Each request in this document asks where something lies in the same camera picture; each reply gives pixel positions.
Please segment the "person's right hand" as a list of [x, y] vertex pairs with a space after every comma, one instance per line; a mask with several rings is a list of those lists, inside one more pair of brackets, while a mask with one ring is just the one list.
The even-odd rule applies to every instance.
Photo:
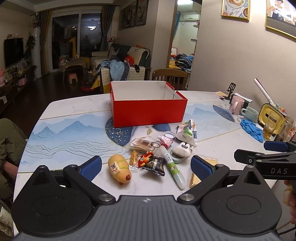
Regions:
[[290, 181], [284, 180], [284, 185], [287, 186], [287, 189], [284, 191], [283, 195], [283, 202], [286, 206], [290, 209], [290, 222], [291, 224], [295, 225], [296, 221], [296, 210], [295, 210], [295, 194], [291, 192], [292, 185], [290, 184]]

